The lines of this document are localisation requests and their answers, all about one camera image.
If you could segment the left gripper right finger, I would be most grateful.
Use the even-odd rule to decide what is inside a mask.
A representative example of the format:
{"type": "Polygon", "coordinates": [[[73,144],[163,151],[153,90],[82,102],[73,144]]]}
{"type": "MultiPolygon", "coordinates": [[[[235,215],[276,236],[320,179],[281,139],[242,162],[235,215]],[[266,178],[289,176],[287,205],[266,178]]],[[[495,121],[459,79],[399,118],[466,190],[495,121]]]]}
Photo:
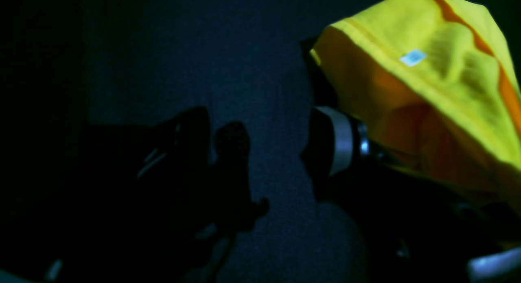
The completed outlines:
{"type": "Polygon", "coordinates": [[[408,175],[370,141],[363,122],[326,105],[311,109],[302,153],[320,201],[363,231],[371,283],[519,283],[520,220],[479,208],[448,188],[408,175]]]}

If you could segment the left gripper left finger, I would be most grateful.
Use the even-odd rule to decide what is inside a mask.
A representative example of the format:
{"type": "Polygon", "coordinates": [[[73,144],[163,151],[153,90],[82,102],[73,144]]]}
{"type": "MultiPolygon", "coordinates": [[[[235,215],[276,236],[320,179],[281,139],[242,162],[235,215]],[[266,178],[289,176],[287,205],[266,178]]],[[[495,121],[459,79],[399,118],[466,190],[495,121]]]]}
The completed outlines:
{"type": "Polygon", "coordinates": [[[240,233],[269,210],[251,198],[249,156],[246,126],[213,131],[204,106],[149,127],[86,123],[46,281],[219,283],[240,233]]]}

